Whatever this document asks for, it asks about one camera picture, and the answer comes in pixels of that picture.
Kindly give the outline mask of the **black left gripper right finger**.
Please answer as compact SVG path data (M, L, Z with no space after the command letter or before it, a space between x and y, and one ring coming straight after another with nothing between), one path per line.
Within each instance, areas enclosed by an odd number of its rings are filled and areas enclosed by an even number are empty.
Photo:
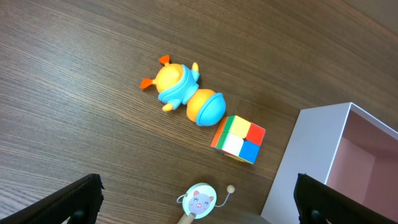
M300 224L397 224L307 174L298 174L294 200Z

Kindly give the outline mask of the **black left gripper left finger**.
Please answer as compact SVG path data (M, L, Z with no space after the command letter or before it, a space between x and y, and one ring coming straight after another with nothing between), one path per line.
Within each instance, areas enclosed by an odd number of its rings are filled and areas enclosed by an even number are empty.
M101 177L88 174L1 220L1 224L95 224L104 200Z

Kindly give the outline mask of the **colourful two-by-two puzzle cube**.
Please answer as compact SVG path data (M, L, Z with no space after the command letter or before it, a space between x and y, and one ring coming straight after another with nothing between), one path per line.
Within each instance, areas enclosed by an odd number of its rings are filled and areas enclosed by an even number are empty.
M266 130L234 115L224 117L211 142L218 152L238 161L254 164Z

